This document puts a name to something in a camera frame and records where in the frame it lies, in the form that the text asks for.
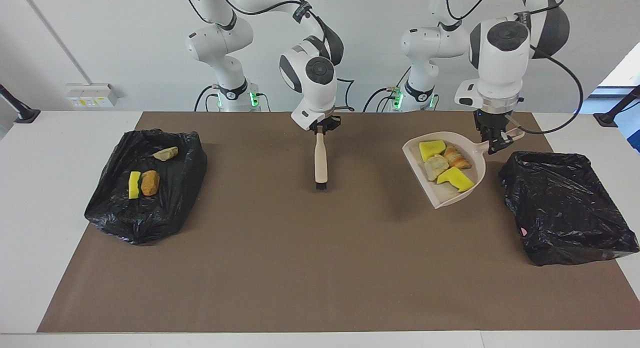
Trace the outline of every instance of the trash bag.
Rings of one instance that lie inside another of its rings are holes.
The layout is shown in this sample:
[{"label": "trash bag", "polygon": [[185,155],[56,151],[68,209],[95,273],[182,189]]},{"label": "trash bag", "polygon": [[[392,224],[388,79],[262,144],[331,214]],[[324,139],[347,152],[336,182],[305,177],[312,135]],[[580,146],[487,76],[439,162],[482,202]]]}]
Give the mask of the trash bag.
[{"label": "trash bag", "polygon": [[524,250],[537,266],[638,252],[636,235],[585,156],[515,152],[500,177]]},{"label": "trash bag", "polygon": [[[171,147],[179,150],[173,159],[153,157]],[[157,171],[158,193],[129,199],[131,171]],[[171,236],[189,216],[206,171],[207,155],[198,133],[130,131],[111,154],[84,216],[100,231],[134,245]]]}]

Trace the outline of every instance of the black clamp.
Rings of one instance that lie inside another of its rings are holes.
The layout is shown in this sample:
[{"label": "black clamp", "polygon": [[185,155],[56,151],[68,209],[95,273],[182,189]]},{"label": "black clamp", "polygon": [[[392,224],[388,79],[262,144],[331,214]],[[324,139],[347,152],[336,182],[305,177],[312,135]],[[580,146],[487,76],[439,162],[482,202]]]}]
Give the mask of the black clamp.
[{"label": "black clamp", "polygon": [[505,114],[491,114],[480,109],[474,111],[475,129],[480,131],[482,141],[489,141],[489,155],[496,154],[514,143],[514,139],[507,135],[507,124],[513,111]]},{"label": "black clamp", "polygon": [[0,97],[4,98],[13,110],[18,113],[18,118],[14,123],[32,123],[41,113],[39,109],[31,109],[27,104],[18,100],[2,84],[0,84]]},{"label": "black clamp", "polygon": [[298,6],[297,9],[293,13],[293,19],[298,23],[302,22],[302,18],[307,16],[309,14],[309,11],[311,11],[312,8],[313,7],[311,7],[311,3],[310,2],[308,2],[308,1],[300,2],[300,6]]},{"label": "black clamp", "polygon": [[327,132],[331,132],[332,130],[336,130],[342,124],[343,120],[337,115],[331,115],[329,118],[321,122],[315,122],[311,124],[310,129],[313,130],[314,134],[322,133],[326,134]]}]

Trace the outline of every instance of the white table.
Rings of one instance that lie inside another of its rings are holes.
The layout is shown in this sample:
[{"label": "white table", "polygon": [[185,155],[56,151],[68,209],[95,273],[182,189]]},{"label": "white table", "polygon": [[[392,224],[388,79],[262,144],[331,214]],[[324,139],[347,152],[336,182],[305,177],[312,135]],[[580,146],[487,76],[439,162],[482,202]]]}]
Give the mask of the white table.
[{"label": "white table", "polygon": [[[87,227],[84,209],[100,172],[139,112],[44,111],[0,141],[0,347],[158,348],[590,348],[640,347],[624,332],[372,332],[314,334],[35,334]],[[566,114],[535,114],[550,129]],[[590,115],[547,136],[553,150],[589,157],[634,232],[640,232],[636,186],[640,156],[617,129]],[[636,295],[640,254],[619,259]]]}]

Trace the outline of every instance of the yellow sponge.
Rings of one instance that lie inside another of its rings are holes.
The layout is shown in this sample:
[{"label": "yellow sponge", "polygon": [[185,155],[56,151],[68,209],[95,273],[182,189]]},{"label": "yellow sponge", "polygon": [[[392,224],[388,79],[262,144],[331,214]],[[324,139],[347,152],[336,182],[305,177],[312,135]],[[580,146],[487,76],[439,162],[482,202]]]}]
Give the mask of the yellow sponge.
[{"label": "yellow sponge", "polygon": [[439,175],[438,184],[443,184],[444,182],[449,182],[452,186],[457,188],[459,193],[466,192],[475,186],[474,182],[462,173],[462,170],[455,166]]},{"label": "yellow sponge", "polygon": [[447,145],[442,140],[423,141],[420,143],[420,154],[422,161],[429,161],[435,155],[442,154],[447,149]]},{"label": "yellow sponge", "polygon": [[140,181],[142,173],[133,171],[128,176],[128,198],[130,200],[137,200],[140,198],[140,188],[138,182]]}]

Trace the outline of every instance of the white dustpan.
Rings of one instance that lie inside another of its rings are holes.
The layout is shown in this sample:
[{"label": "white dustpan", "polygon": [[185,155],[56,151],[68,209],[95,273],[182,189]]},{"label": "white dustpan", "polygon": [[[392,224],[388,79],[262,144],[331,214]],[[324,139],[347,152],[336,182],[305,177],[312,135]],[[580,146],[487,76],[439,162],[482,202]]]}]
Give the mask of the white dustpan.
[{"label": "white dustpan", "polygon": [[[512,137],[514,141],[518,141],[525,136],[525,133],[516,128],[508,131],[507,135]],[[473,167],[469,169],[462,170],[464,175],[475,183],[473,188],[464,193],[458,193],[458,189],[447,182],[444,184],[436,184],[427,179],[425,163],[423,162],[422,154],[420,154],[420,143],[427,141],[444,141],[447,147],[454,146],[457,148],[462,156],[473,165]],[[469,197],[487,173],[487,162],[485,161],[484,154],[489,152],[489,142],[485,141],[484,143],[476,144],[466,138],[466,136],[450,131],[426,134],[411,139],[402,147],[402,151],[409,161],[409,165],[416,178],[418,178],[418,181],[422,185],[422,189],[427,194],[427,197],[429,197],[435,209],[452,205]]]}]

